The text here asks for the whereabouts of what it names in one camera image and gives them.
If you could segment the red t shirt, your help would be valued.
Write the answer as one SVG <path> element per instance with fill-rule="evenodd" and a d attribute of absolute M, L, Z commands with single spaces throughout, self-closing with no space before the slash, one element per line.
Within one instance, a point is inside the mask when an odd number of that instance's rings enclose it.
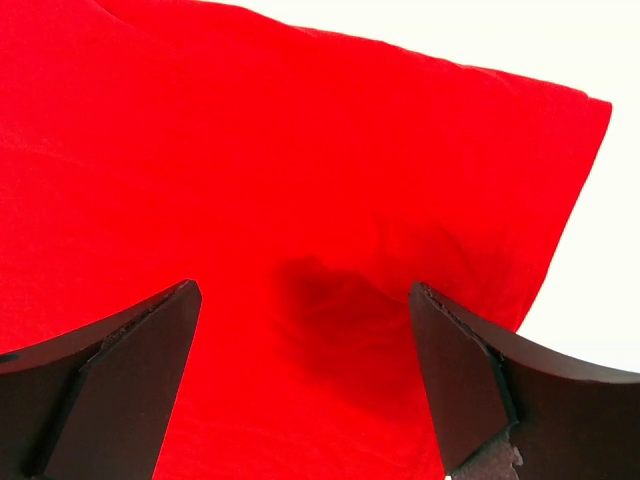
<path fill-rule="evenodd" d="M 184 279 L 160 479 L 438 479 L 408 293 L 508 329 L 612 107 L 199 1 L 1 5 L 1 347 Z"/>

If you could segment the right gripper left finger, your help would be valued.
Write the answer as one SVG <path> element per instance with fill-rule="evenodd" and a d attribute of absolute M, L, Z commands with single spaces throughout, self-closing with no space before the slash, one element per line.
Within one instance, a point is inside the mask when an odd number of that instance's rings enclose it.
<path fill-rule="evenodd" d="M 152 478 L 201 302 L 186 280 L 2 354 L 2 478 Z"/>

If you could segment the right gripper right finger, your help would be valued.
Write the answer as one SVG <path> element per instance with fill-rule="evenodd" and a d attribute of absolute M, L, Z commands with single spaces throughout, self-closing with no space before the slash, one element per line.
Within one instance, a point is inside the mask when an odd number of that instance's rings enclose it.
<path fill-rule="evenodd" d="M 638 374 L 543 347 L 423 283 L 409 309 L 447 478 L 638 478 Z"/>

